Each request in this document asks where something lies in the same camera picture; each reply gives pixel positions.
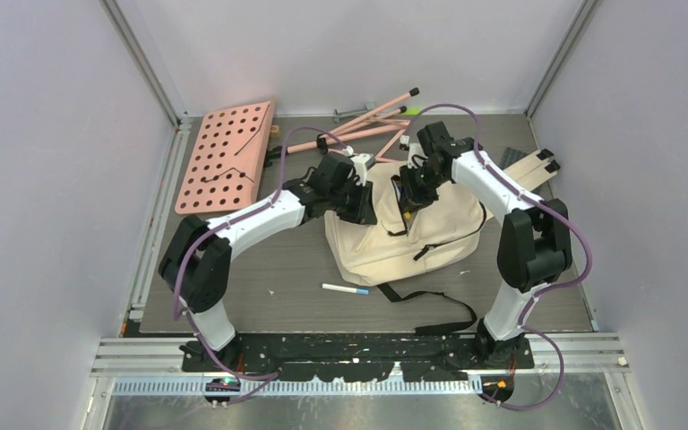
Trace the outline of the white marker blue cap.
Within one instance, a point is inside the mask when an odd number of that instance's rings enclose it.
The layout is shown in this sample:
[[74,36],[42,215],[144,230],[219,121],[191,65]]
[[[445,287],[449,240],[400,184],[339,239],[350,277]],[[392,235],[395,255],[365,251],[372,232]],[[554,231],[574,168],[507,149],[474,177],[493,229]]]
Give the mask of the white marker blue cap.
[[348,294],[357,294],[357,295],[363,295],[363,296],[367,296],[370,294],[370,291],[367,288],[340,286],[340,285],[334,285],[334,284],[330,284],[330,283],[323,283],[321,285],[321,288],[324,290],[329,290],[329,291],[336,291],[336,292],[348,293]]

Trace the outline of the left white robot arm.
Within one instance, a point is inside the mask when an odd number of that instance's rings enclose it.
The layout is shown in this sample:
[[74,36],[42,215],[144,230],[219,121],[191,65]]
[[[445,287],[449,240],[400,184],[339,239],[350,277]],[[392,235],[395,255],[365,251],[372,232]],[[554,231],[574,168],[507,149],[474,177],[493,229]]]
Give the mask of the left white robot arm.
[[239,348],[223,302],[231,263],[244,251],[279,232],[328,212],[355,225],[373,225],[374,184],[367,173],[371,154],[330,152],[300,178],[289,179],[259,202],[232,214],[180,221],[162,257],[159,276],[174,296],[176,317],[184,316],[202,346],[202,357],[219,371],[231,369]]

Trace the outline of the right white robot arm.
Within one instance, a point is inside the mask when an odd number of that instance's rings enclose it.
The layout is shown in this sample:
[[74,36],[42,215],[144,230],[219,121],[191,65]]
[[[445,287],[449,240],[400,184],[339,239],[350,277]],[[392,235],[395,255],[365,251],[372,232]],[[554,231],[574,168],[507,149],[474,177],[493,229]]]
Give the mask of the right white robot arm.
[[451,182],[468,189],[502,226],[496,261],[503,283],[471,347],[478,364],[498,367],[521,345],[536,293],[572,265],[567,208],[515,182],[472,138],[451,137],[442,122],[420,129],[417,140],[424,161],[400,168],[396,187],[403,219],[413,222]]

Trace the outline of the white marker yellow cap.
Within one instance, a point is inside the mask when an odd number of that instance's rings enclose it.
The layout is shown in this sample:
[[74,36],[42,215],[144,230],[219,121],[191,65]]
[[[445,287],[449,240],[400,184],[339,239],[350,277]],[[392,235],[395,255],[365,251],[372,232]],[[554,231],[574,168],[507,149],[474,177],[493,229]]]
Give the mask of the white marker yellow cap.
[[412,215],[411,215],[411,213],[410,213],[409,211],[403,212],[403,213],[402,213],[402,218],[403,218],[403,221],[404,221],[405,230],[406,230],[407,232],[409,232],[410,229],[411,229],[411,224],[412,224]]

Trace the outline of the beige canvas backpack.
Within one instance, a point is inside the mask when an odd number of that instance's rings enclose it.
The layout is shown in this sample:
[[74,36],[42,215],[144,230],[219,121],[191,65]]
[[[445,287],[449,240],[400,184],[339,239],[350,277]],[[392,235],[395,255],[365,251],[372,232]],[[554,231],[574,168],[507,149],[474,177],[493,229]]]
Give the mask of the beige canvas backpack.
[[506,209],[521,205],[521,190],[532,192],[552,177],[546,160],[533,153],[504,171],[509,190],[489,169],[490,159],[473,152],[454,160],[451,182],[438,188],[439,199],[414,213],[409,232],[398,206],[396,185],[405,163],[379,163],[369,169],[374,184],[377,223],[355,225],[328,212],[325,235],[342,278],[362,287],[403,280],[438,270],[472,254],[480,231]]

